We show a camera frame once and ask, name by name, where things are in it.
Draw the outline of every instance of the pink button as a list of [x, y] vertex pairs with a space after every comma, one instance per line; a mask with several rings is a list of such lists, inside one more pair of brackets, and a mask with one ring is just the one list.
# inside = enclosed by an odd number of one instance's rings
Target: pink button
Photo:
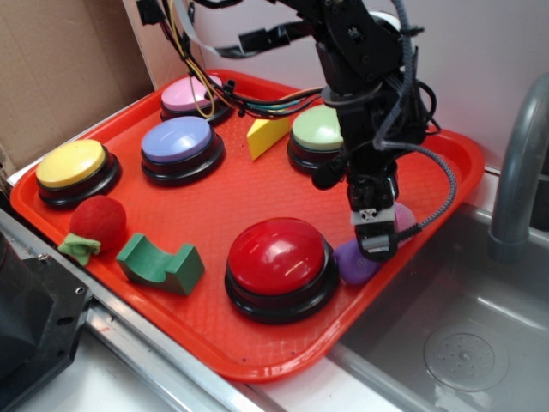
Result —
[[[219, 77], [210, 77], [220, 86], [223, 84]], [[195, 110], [196, 104], [201, 108], [211, 104], [206, 88], [195, 77], [192, 77], [192, 80], [191, 77], [185, 77], [172, 83], [162, 92], [161, 99], [164, 107], [174, 112]]]

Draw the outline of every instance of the yellow button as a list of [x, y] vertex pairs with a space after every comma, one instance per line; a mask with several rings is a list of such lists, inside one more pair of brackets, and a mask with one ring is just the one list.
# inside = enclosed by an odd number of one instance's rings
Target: yellow button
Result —
[[91, 176], [101, 167], [105, 157], [103, 146], [95, 140], [66, 143], [40, 162], [36, 177], [45, 187], [62, 188]]

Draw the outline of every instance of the green foam piece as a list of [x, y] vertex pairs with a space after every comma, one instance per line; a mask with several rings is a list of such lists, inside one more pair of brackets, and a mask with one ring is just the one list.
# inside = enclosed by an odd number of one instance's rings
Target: green foam piece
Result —
[[61, 253], [72, 256], [82, 266], [86, 266], [89, 263], [89, 258], [101, 251], [101, 243], [69, 233], [57, 249]]
[[132, 282], [184, 296], [192, 292], [204, 273], [204, 263], [193, 245], [183, 245], [171, 254], [140, 233], [126, 243], [117, 261]]

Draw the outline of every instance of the red fuzzy ball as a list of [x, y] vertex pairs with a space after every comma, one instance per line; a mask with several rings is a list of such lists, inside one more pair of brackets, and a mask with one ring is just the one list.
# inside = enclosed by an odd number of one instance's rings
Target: red fuzzy ball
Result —
[[72, 215], [71, 233], [97, 240], [101, 250], [108, 251], [125, 239], [126, 211], [118, 201], [106, 196], [94, 196], [82, 202]]

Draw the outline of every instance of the robotic arm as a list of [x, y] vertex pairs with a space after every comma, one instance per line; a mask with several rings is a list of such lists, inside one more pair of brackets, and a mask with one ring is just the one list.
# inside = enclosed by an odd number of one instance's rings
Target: robotic arm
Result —
[[[219, 8], [241, 0], [195, 1]], [[421, 30], [408, 26], [401, 0], [392, 1], [396, 24], [368, 12], [362, 0], [279, 0], [297, 11], [299, 22], [243, 34], [240, 46], [217, 49], [224, 57], [246, 58], [306, 35], [315, 39], [327, 84], [323, 101], [337, 112], [344, 144], [338, 157], [317, 169], [313, 184], [326, 190], [347, 175], [359, 248], [376, 261], [394, 256], [400, 240], [421, 230], [416, 225], [395, 232], [395, 160], [425, 140], [430, 121], [436, 124], [434, 102], [427, 111], [419, 94], [426, 86], [415, 78], [411, 37]]]

